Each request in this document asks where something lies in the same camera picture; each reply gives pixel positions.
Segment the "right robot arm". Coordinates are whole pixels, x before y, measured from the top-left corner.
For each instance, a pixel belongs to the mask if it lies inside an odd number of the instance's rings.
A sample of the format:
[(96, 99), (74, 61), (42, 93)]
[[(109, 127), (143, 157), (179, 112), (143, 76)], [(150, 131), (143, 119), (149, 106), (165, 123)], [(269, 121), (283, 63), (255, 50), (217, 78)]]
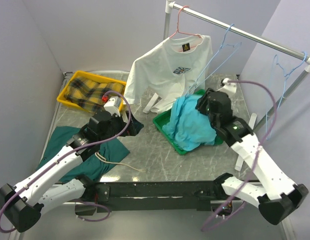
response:
[(217, 137), (244, 160), (261, 183), (261, 187), (257, 187), (224, 173), (214, 180), (213, 191), (217, 198), (240, 198), (257, 207), (264, 219), (273, 225), (299, 208), (308, 189), (290, 179), (260, 146), (249, 125), (233, 115), (231, 100), (225, 92), (206, 90), (198, 99), (196, 110), (208, 117)]

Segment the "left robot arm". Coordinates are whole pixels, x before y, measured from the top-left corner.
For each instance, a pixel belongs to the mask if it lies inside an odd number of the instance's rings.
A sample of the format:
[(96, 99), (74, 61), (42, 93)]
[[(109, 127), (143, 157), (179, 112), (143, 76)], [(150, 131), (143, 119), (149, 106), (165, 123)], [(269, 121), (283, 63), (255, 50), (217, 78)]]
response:
[[(22, 233), (33, 227), (40, 217), (64, 202), (88, 201), (94, 196), (88, 177), (77, 176), (69, 183), (52, 189), (66, 173), (99, 151), (101, 144), (117, 137), (136, 136), (144, 127), (130, 111), (128, 121), (107, 111), (95, 113), (78, 133), (44, 166), (16, 185), (0, 188), (0, 220), (5, 216), (13, 229)], [(6, 232), (0, 226), (0, 232)]]

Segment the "light blue t shirt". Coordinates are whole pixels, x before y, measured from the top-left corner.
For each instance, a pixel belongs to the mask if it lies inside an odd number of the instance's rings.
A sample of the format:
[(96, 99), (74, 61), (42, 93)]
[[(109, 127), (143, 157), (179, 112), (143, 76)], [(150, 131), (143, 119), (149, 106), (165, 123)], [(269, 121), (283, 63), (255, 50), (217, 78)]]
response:
[(209, 118), (196, 110), (200, 95), (192, 94), (176, 99), (171, 108), (170, 119), (163, 131), (180, 149), (192, 151), (200, 145), (213, 146), (216, 131)]

